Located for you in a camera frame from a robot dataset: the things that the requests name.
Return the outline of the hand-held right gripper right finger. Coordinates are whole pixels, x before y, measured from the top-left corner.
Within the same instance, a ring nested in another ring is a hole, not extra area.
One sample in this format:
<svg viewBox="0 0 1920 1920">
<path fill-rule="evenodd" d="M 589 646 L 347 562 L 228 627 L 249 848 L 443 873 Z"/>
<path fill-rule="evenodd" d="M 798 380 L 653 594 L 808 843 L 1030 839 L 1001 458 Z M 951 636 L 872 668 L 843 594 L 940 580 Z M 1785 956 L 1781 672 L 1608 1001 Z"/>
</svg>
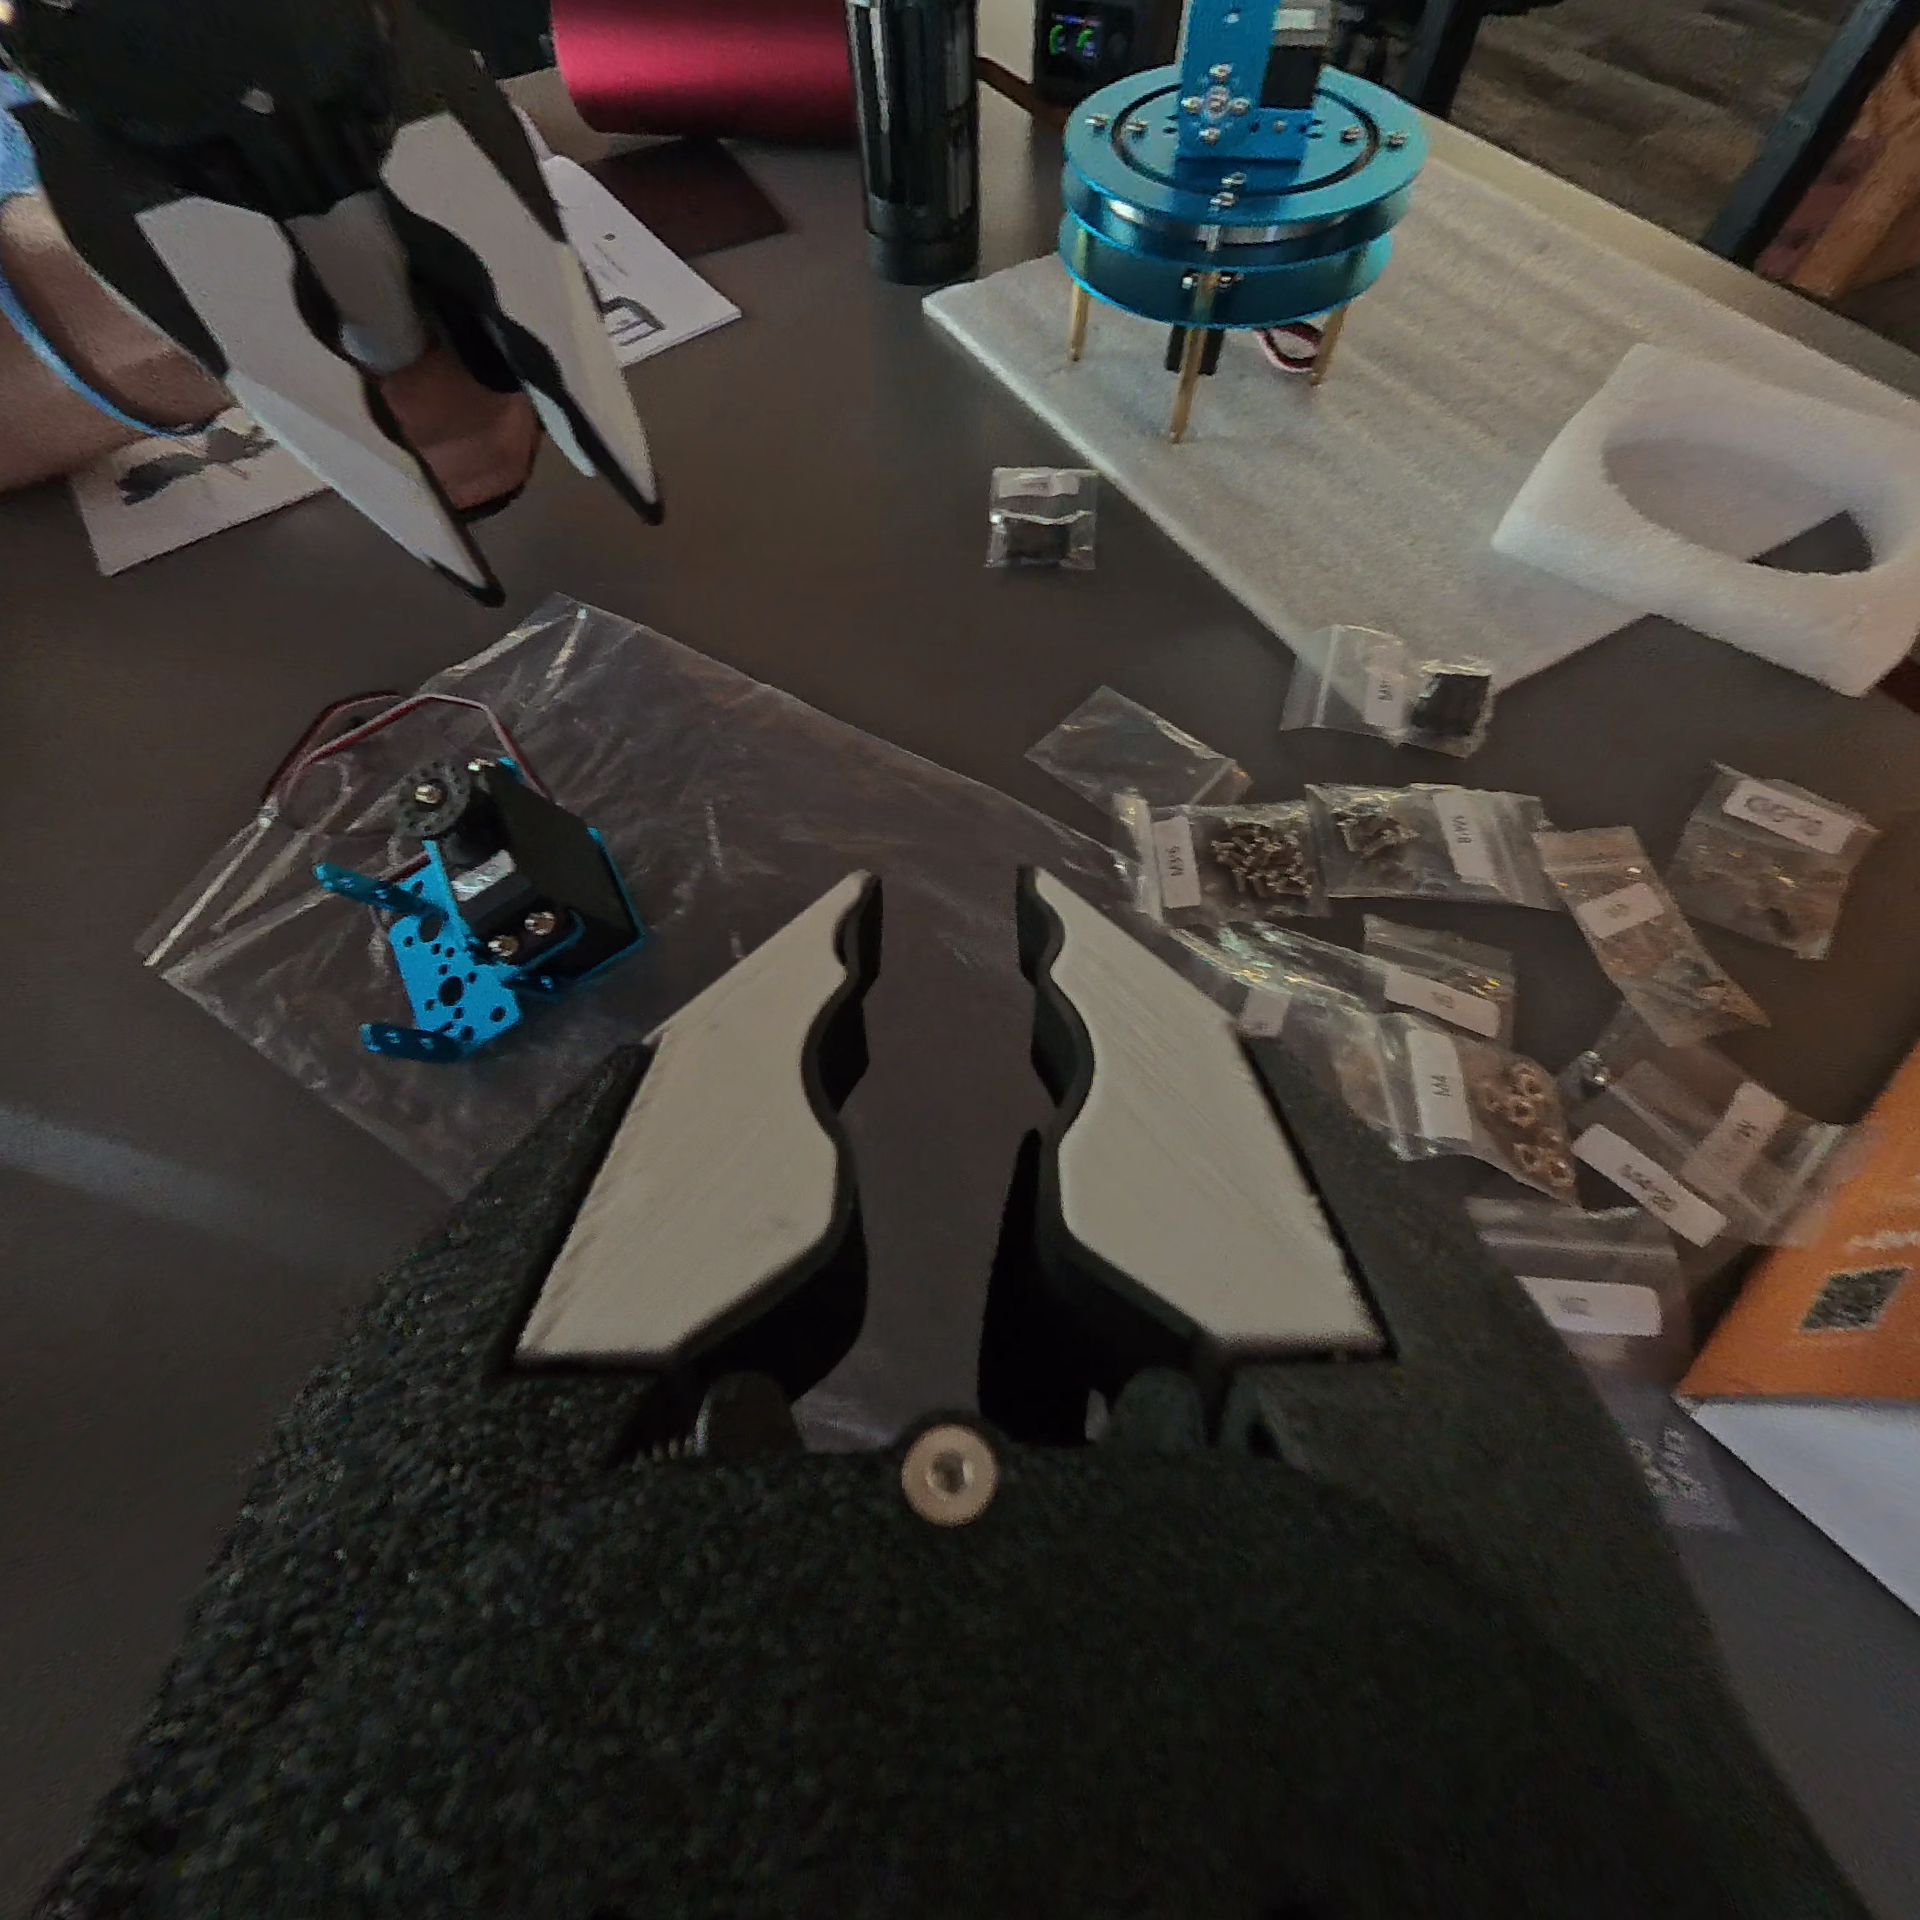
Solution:
<svg viewBox="0 0 1920 1920">
<path fill-rule="evenodd" d="M 1384 1358 L 1362 1273 L 1235 1019 L 1044 868 L 1015 888 L 1030 984 L 1034 1245 L 1118 1344 Z"/>
</svg>

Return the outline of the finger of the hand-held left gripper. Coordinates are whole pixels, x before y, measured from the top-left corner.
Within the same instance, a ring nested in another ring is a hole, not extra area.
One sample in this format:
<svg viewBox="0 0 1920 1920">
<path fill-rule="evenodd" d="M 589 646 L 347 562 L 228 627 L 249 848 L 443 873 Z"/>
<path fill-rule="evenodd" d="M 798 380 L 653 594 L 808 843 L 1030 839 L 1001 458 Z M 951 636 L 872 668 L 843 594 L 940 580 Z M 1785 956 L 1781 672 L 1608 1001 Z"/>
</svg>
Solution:
<svg viewBox="0 0 1920 1920">
<path fill-rule="evenodd" d="M 430 348 L 382 214 L 348 214 L 348 233 L 322 243 L 332 278 L 291 229 L 233 203 L 170 200 L 135 229 L 218 344 L 225 383 L 253 421 L 408 554 L 495 608 L 492 569 L 380 393 Z"/>
<path fill-rule="evenodd" d="M 458 348 L 510 380 L 565 458 L 660 522 L 660 480 L 538 152 L 467 46 L 390 43 L 380 188 Z"/>
</svg>

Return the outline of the blue servo bracket assembly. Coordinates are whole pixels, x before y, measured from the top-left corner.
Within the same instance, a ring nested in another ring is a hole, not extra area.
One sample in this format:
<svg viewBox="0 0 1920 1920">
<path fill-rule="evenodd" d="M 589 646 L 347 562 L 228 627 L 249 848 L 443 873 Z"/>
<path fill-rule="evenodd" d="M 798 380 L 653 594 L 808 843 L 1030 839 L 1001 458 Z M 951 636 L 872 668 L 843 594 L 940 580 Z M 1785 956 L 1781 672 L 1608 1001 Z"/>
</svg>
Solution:
<svg viewBox="0 0 1920 1920">
<path fill-rule="evenodd" d="M 390 881 L 315 864 L 315 886 L 386 934 L 411 1025 L 372 1019 L 376 1058 L 453 1066 L 648 943 L 609 848 L 512 758 L 426 761 L 398 830 L 423 859 Z"/>
</svg>

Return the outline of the blue toy robot arm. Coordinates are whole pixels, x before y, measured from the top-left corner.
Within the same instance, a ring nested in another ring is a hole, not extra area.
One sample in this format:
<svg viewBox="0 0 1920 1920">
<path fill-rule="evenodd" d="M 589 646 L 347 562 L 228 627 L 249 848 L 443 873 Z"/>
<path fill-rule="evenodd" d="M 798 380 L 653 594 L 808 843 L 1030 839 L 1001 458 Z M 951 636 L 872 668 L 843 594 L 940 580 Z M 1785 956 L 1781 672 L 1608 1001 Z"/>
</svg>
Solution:
<svg viewBox="0 0 1920 1920">
<path fill-rule="evenodd" d="M 1161 323 L 1170 444 L 1228 334 L 1316 386 L 1384 273 L 1429 133 L 1404 98 L 1333 68 L 1332 43 L 1321 0 L 1196 0 L 1174 62 L 1091 91 L 1067 127 L 1071 362 L 1095 305 Z"/>
</svg>

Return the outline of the person's left forearm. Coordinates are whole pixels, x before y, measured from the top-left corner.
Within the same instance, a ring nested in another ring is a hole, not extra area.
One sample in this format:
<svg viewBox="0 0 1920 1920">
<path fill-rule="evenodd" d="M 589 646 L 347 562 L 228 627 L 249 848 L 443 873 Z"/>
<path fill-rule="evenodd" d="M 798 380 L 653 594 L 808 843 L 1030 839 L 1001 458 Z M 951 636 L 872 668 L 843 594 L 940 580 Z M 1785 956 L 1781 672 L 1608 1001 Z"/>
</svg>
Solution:
<svg viewBox="0 0 1920 1920">
<path fill-rule="evenodd" d="M 228 393 L 68 243 L 0 82 L 0 489 L 65 480 L 138 439 L 199 429 Z"/>
</svg>

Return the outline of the grey desk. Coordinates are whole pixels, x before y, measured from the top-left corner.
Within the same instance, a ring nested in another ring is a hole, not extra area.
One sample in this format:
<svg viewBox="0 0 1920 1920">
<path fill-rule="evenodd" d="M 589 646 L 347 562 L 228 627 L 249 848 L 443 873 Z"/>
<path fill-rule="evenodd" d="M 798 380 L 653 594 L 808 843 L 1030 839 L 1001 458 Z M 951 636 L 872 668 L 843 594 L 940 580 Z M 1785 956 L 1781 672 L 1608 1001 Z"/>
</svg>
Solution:
<svg viewBox="0 0 1920 1920">
<path fill-rule="evenodd" d="M 980 569 L 1030 429 L 852 158 L 775 186 L 745 319 L 635 369 L 660 522 L 538 453 L 506 608 L 336 491 L 145 580 L 5 501 L 5 1916 L 1794 1916 L 1801 1853 L 1886 1916 L 1914 1611 L 1733 1463 L 1702 1627 L 1564 1340 L 1275 1045 L 1384 1358 L 1147 1358 L 1086 1444 L 1079 1379 L 1059 1440 L 980 1392 L 1034 1001 L 875 1040 L 885 904 L 852 1225 L 667 1371 L 512 1358 L 653 1033 L 450 1197 L 138 961 L 310 710 L 558 594 L 1018 804 L 1135 665 L 1282 769 L 1152 526 Z"/>
</svg>

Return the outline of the person's left hand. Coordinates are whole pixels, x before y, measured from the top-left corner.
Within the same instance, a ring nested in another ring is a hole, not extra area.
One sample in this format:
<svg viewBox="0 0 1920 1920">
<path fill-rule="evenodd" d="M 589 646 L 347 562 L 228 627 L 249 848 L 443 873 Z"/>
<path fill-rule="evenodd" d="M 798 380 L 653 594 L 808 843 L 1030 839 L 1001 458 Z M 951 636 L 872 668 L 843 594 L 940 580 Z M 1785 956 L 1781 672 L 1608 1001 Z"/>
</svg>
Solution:
<svg viewBox="0 0 1920 1920">
<path fill-rule="evenodd" d="M 372 383 L 458 522 L 506 512 L 527 491 L 543 426 L 523 393 L 474 380 L 447 342 Z"/>
</svg>

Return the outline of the blue wristband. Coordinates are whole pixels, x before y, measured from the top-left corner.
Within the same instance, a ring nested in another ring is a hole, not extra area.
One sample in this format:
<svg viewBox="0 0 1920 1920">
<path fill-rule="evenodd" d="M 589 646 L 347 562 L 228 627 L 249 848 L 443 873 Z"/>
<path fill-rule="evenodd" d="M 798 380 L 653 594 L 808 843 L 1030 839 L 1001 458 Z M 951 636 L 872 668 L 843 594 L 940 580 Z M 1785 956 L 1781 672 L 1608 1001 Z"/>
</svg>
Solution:
<svg viewBox="0 0 1920 1920">
<path fill-rule="evenodd" d="M 180 439 L 180 433 L 199 433 L 205 426 L 205 421 L 159 426 L 159 421 L 135 417 L 123 404 L 113 404 L 53 348 L 53 342 L 38 328 L 38 319 L 30 316 L 30 309 L 15 296 L 15 287 L 10 282 L 10 273 L 0 273 L 0 312 L 13 323 L 13 334 L 22 339 L 22 344 L 35 356 L 35 362 L 42 362 L 59 386 L 81 398 L 92 414 L 111 417 L 113 426 L 123 426 L 138 439 Z"/>
</svg>

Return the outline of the open instruction booklet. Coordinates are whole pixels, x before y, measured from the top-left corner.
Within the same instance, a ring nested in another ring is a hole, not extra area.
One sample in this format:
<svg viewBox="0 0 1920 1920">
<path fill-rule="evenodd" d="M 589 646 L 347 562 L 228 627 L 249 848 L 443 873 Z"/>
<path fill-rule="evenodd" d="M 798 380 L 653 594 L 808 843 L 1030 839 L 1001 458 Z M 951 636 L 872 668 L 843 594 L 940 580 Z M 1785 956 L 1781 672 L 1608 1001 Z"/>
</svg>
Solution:
<svg viewBox="0 0 1920 1920">
<path fill-rule="evenodd" d="M 635 368 L 685 344 L 743 312 L 674 256 L 589 167 L 543 152 L 543 182 L 565 234 L 589 273 L 613 362 Z M 204 429 L 127 444 L 68 476 L 92 566 L 127 573 L 228 526 L 325 491 L 325 480 L 282 450 L 243 410 Z"/>
</svg>

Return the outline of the red metallic cylinder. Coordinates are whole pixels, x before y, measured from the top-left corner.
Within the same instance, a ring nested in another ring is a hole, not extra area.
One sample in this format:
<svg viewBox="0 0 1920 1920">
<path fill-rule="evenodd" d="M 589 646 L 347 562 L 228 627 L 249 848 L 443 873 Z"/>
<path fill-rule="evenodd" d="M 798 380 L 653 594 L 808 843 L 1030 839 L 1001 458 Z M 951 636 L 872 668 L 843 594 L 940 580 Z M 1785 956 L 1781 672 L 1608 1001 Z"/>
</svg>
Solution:
<svg viewBox="0 0 1920 1920">
<path fill-rule="evenodd" d="M 838 0 L 558 0 L 546 20 L 565 91 L 596 133 L 856 140 Z"/>
</svg>

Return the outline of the pile of small screw bags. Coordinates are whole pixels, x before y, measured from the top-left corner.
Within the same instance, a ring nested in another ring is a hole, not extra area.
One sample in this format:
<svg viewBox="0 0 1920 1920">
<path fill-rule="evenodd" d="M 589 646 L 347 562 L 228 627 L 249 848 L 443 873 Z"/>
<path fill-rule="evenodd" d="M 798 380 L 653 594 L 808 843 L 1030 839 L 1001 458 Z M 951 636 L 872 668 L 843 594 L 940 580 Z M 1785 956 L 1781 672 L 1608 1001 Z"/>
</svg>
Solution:
<svg viewBox="0 0 1920 1920">
<path fill-rule="evenodd" d="M 1465 784 L 1251 781 L 1099 687 L 1029 758 L 1099 804 L 1140 919 L 1236 1029 L 1282 1040 L 1404 1162 L 1471 1157 L 1525 1197 L 1471 1202 L 1475 1230 L 1573 1352 L 1667 1379 L 1694 1334 L 1680 1250 L 1796 1244 L 1859 1131 L 1794 1111 L 1716 1040 L 1770 1029 L 1702 926 L 1824 961 L 1881 830 L 1820 793 L 1726 761 L 1658 868 L 1625 826 L 1555 830 L 1535 798 Z M 1568 914 L 1621 999 L 1551 1074 L 1514 1045 L 1514 956 L 1341 901 Z"/>
</svg>

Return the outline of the black tumbler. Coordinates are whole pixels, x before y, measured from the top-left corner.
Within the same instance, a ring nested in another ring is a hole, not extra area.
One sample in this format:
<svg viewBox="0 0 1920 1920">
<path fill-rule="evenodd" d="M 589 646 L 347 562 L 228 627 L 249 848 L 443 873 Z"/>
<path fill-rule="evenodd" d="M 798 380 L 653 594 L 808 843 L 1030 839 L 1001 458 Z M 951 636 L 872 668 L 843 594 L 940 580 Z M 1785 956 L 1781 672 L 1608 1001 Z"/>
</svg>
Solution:
<svg viewBox="0 0 1920 1920">
<path fill-rule="evenodd" d="M 852 98 L 866 262 L 900 287 L 947 287 L 975 266 L 975 7 L 968 0 L 852 0 Z"/>
</svg>

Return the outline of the orange cardboard box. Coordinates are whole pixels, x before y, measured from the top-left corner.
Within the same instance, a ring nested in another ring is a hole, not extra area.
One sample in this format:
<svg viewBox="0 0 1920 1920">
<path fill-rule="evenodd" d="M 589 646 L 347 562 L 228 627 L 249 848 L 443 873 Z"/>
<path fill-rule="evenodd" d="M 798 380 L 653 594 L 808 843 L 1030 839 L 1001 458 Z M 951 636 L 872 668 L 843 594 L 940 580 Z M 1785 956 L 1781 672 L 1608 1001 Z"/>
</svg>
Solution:
<svg viewBox="0 0 1920 1920">
<path fill-rule="evenodd" d="M 1920 1058 L 1865 1150 L 1770 1250 L 1680 1382 L 1680 1408 L 1913 1611 L 1920 1607 Z"/>
</svg>

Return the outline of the white foam sheet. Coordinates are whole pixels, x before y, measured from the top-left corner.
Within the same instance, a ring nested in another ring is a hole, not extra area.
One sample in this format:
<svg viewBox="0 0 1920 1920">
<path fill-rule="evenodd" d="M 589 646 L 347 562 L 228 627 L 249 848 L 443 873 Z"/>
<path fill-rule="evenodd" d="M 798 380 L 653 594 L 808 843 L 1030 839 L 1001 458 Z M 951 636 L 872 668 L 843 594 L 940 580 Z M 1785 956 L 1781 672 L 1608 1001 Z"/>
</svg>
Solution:
<svg viewBox="0 0 1920 1920">
<path fill-rule="evenodd" d="M 1327 383 L 1272 369 L 1235 334 L 1179 444 L 1161 328 L 1095 299 L 1071 360 L 1059 256 L 959 282 L 922 312 L 1275 636 L 1351 622 L 1475 654 L 1508 681 L 1640 618 L 1490 542 L 1629 344 L 1801 393 L 1832 369 L 1454 159 L 1422 167 Z"/>
</svg>

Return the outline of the wooden table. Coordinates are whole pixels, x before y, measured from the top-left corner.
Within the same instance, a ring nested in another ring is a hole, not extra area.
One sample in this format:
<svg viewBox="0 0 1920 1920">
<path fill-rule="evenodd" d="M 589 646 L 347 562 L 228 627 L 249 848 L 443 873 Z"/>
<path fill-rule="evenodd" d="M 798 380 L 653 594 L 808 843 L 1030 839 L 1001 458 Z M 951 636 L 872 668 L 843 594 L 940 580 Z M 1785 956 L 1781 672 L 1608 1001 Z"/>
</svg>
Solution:
<svg viewBox="0 0 1920 1920">
<path fill-rule="evenodd" d="M 1861 0 L 1774 122 L 1702 249 L 1838 305 L 1914 269 L 1920 7 Z"/>
</svg>

